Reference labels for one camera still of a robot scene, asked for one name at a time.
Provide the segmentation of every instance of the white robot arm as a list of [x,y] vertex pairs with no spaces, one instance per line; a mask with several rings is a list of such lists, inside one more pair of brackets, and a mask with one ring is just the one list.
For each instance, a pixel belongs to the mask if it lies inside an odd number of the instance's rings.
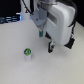
[[68,44],[76,23],[76,5],[71,0],[35,0],[33,3],[36,3],[36,7],[32,12],[27,7],[26,9],[39,28],[39,36],[43,37],[43,32],[46,31],[45,36],[52,40],[48,52],[53,51],[55,44],[61,46]]

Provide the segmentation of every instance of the tabletop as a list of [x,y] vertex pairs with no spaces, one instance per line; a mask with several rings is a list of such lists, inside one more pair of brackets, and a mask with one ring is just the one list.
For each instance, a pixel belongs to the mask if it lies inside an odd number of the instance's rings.
[[[84,84],[84,29],[80,29],[71,50],[56,45],[48,53],[49,40],[39,38],[32,21],[0,24],[0,84]],[[32,50],[29,62],[24,59],[26,48]]]

